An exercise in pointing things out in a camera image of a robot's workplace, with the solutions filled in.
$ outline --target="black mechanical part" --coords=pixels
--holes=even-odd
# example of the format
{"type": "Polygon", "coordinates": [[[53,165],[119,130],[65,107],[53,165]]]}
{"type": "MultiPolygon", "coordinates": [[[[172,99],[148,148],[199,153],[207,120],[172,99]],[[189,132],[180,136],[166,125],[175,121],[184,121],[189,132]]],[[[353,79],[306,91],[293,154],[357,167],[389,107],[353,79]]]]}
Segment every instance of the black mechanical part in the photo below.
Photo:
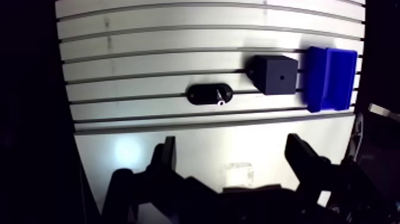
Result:
{"type": "Polygon", "coordinates": [[[175,150],[175,138],[167,137],[156,146],[144,172],[121,169],[113,173],[102,214],[105,224],[125,223],[129,207],[137,217],[142,203],[152,203],[172,223],[181,224],[389,224],[398,218],[352,160],[332,165],[296,134],[288,136],[285,149],[300,181],[296,191],[272,185],[227,188],[218,194],[195,178],[184,179],[174,171],[175,150]],[[337,210],[317,204],[321,190],[331,191],[337,198],[337,210]]]}
{"type": "Polygon", "coordinates": [[[265,95],[296,93],[298,62],[282,55],[256,55],[246,65],[246,74],[265,95]]]}
{"type": "Polygon", "coordinates": [[[339,216],[349,223],[398,222],[394,202],[386,201],[352,157],[331,164],[296,134],[287,137],[285,157],[300,181],[297,193],[304,203],[316,203],[321,191],[330,191],[339,216]]]}
{"type": "Polygon", "coordinates": [[[232,99],[233,91],[224,83],[197,84],[187,89],[186,97],[194,105],[224,105],[232,99]]]}

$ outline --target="dark background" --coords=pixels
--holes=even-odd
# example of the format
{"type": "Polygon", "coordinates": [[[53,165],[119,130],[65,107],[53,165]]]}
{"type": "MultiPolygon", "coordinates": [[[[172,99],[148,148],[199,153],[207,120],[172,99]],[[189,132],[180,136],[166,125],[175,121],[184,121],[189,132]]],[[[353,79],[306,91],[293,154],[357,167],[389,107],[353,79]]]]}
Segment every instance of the dark background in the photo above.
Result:
{"type": "MultiPolygon", "coordinates": [[[[399,0],[367,1],[356,106],[365,116],[360,165],[385,197],[397,200],[399,124],[368,113],[367,107],[373,102],[400,113],[399,9],[399,0]]],[[[1,15],[0,222],[96,221],[73,137],[54,1],[2,2],[1,15]]]]}

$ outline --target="white slatwall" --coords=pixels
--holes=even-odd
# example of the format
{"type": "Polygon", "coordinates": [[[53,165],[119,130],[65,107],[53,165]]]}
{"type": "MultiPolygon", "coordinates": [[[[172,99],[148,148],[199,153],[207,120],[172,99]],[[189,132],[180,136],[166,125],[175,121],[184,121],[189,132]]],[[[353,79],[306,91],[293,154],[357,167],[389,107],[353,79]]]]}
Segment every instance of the white slatwall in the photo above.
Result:
{"type": "MultiPolygon", "coordinates": [[[[362,55],[362,4],[364,0],[57,1],[76,140],[98,206],[112,171],[143,170],[154,146],[167,135],[177,136],[178,172],[217,191],[230,185],[232,176],[223,167],[235,162],[254,168],[252,186],[281,183],[294,189],[297,180],[283,158],[291,132],[340,162],[354,107],[306,110],[304,55],[310,46],[362,55]],[[243,74],[256,54],[298,60],[297,93],[259,93],[243,74]],[[190,85],[221,82],[235,92],[224,106],[194,106],[184,97],[190,85]],[[238,153],[243,148],[252,151],[238,153]]],[[[359,57],[354,88],[362,62],[359,57]]],[[[356,100],[355,89],[351,102],[356,100]]]]}

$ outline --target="blue plastic bin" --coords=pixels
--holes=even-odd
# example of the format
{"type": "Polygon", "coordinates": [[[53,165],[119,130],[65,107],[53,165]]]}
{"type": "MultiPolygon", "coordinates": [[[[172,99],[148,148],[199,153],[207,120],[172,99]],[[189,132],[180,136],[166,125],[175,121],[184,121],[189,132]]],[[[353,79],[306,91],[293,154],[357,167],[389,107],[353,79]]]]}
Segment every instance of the blue plastic bin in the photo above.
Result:
{"type": "Polygon", "coordinates": [[[308,111],[350,107],[357,52],[310,47],[306,54],[305,100],[308,111]]]}

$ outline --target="metal slat rail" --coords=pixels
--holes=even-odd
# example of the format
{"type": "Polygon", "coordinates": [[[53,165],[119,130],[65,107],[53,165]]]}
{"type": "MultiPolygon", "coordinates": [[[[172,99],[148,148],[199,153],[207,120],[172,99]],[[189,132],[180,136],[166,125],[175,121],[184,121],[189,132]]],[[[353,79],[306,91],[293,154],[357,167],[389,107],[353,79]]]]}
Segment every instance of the metal slat rail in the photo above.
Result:
{"type": "Polygon", "coordinates": [[[57,1],[62,69],[76,141],[99,208],[112,171],[143,170],[153,145],[166,135],[177,137],[177,172],[215,190],[272,183],[295,189],[298,181],[283,165],[285,137],[291,132],[332,162],[340,162],[354,106],[312,114],[306,110],[304,54],[309,46],[357,51],[354,104],[363,62],[363,4],[57,1]],[[298,60],[296,94],[259,93],[243,73],[245,62],[255,54],[298,60]],[[187,101],[190,85],[216,82],[232,87],[235,94],[228,104],[194,106],[187,101]],[[258,157],[270,160],[261,164],[258,157]],[[235,168],[226,169],[230,164],[235,168]],[[249,170],[254,175],[250,185],[245,177],[249,170]]]}

